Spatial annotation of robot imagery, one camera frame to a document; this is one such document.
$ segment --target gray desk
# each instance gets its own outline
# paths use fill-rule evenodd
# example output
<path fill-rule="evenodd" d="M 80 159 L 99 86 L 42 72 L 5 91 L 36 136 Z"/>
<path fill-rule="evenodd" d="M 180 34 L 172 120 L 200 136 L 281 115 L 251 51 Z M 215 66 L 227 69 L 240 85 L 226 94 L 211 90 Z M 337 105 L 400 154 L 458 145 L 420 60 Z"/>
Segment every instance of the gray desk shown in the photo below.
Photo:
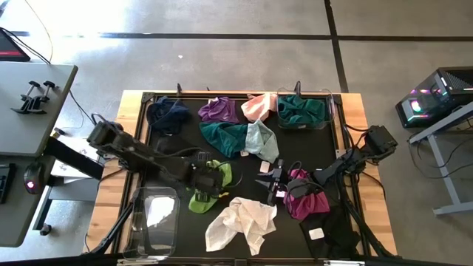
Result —
<path fill-rule="evenodd" d="M 0 62 L 0 163 L 15 163 L 17 168 L 7 200 L 0 205 L 0 246 L 18 247 L 24 240 L 41 198 L 41 194 L 26 192 L 24 170 L 44 150 L 77 71 L 76 66 Z M 20 94 L 26 94 L 31 80 L 40 84 L 52 81 L 58 87 L 48 94 L 51 100 L 41 104 L 46 115 L 20 115 L 10 110 L 20 107 Z M 54 158 L 39 160 L 47 181 Z"/>

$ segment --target lime green cloth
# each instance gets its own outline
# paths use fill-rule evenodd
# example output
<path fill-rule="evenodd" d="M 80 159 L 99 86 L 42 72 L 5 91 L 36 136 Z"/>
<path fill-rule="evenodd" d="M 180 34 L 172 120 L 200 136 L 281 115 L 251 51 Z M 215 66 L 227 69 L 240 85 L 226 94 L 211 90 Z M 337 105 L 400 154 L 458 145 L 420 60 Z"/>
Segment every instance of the lime green cloth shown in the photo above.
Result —
<path fill-rule="evenodd" d="M 220 164 L 219 161 L 213 160 L 211 162 L 207 162 L 207 165 L 215 168 Z M 223 164 L 219 167 L 219 170 L 223 173 L 223 187 L 231 183 L 231 166 L 230 163 Z M 210 210 L 210 208 L 217 202 L 217 199 L 211 197 L 209 202 L 198 202 L 195 200 L 195 194 L 192 196 L 191 201 L 189 203 L 189 210 L 193 211 L 197 214 L 203 214 L 206 211 Z"/>
<path fill-rule="evenodd" d="M 205 140 L 228 158 L 235 158 L 245 148 L 248 125 L 222 122 L 201 123 L 199 127 Z"/>
<path fill-rule="evenodd" d="M 278 99 L 278 114 L 282 126 L 317 126 L 325 119 L 325 103 L 321 100 L 304 100 L 298 95 Z"/>

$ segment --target pink cloth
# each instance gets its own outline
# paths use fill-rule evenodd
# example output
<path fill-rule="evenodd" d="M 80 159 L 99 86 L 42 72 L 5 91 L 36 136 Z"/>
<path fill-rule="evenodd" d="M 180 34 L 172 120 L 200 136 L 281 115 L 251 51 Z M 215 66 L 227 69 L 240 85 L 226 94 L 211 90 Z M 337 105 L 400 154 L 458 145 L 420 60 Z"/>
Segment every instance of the pink cloth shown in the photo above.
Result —
<path fill-rule="evenodd" d="M 298 170 L 292 170 L 290 173 L 292 178 L 307 178 L 307 172 L 304 170 L 301 170 L 296 177 L 297 171 Z M 285 204 L 289 204 L 290 215 L 298 220 L 305 219 L 309 214 L 326 213 L 330 211 L 330 206 L 324 192 L 320 192 L 317 195 L 310 194 L 298 199 L 289 196 L 289 198 L 285 198 Z"/>
<path fill-rule="evenodd" d="M 251 122 L 254 122 L 258 119 L 264 121 L 266 118 L 268 118 L 269 111 L 276 111 L 277 97 L 278 95 L 275 93 L 265 93 L 263 95 L 253 97 L 246 103 L 242 104 L 243 114 Z"/>

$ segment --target black table mat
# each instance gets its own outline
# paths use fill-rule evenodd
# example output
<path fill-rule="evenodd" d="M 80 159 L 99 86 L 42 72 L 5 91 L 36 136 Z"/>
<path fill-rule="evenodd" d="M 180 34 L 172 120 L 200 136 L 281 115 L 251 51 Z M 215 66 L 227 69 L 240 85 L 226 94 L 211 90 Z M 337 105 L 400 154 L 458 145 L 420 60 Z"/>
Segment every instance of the black table mat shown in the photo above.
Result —
<path fill-rule="evenodd" d="M 242 113 L 240 106 L 247 99 L 236 100 L 236 113 L 240 123 L 248 123 Z M 183 125 L 179 134 L 181 138 L 189 143 L 210 151 L 215 160 L 228 161 L 218 150 L 209 145 L 202 136 L 199 123 L 200 118 L 197 111 L 207 104 L 208 99 L 183 99 L 183 103 L 190 109 L 192 118 Z M 277 126 L 277 113 L 272 112 L 265 120 L 265 125 L 274 131 L 279 148 L 279 158 L 285 161 L 285 169 L 300 160 L 302 168 L 314 171 L 316 168 L 328 167 L 336 158 L 334 146 L 334 134 L 330 125 L 321 130 L 289 130 L 280 129 Z M 152 132 L 150 135 L 150 146 L 155 147 L 159 134 Z M 168 181 L 159 177 L 157 172 L 148 171 L 145 176 L 145 186 L 170 186 L 177 191 L 180 198 L 180 213 L 177 226 L 177 246 L 174 257 L 198 257 L 198 258 L 249 258 L 251 253 L 245 237 L 238 233 L 235 238 L 222 250 L 215 252 L 205 251 L 205 231 L 208 225 L 228 207 L 234 197 L 243 197 L 250 200 L 259 200 L 266 203 L 268 193 L 265 187 L 256 183 L 255 177 L 259 173 L 261 159 L 250 154 L 231 161 L 233 182 L 235 183 L 240 174 L 243 173 L 242 182 L 231 189 L 229 197 L 223 197 L 205 214 L 196 214 L 188 209 L 188 203 L 192 193 L 187 191 L 183 184 Z M 326 194 L 331 205 L 337 205 L 338 192 L 333 183 L 327 185 Z M 299 227 L 299 220 L 292 219 L 285 210 L 280 199 L 278 214 L 274 219 L 276 231 L 264 236 L 259 255 L 255 258 L 310 258 L 310 252 L 304 240 L 304 235 Z"/>

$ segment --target purple cloth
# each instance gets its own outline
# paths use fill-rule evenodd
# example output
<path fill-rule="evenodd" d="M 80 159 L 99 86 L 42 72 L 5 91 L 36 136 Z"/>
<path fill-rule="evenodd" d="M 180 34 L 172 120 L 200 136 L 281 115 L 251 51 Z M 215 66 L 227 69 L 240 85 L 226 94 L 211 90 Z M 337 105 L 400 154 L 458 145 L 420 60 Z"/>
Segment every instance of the purple cloth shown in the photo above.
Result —
<path fill-rule="evenodd" d="M 199 109 L 202 122 L 229 122 L 239 123 L 235 113 L 235 101 L 228 97 L 217 97 Z"/>
<path fill-rule="evenodd" d="M 306 171 L 301 170 L 299 174 L 297 174 L 297 171 L 298 170 L 292 170 L 290 173 L 292 178 L 307 178 Z M 326 213 L 330 211 L 330 206 L 324 192 L 320 192 L 317 195 L 310 194 L 298 199 L 289 196 L 289 198 L 285 198 L 285 204 L 289 205 L 288 209 L 290 210 L 290 215 L 298 220 L 305 219 L 309 214 Z"/>

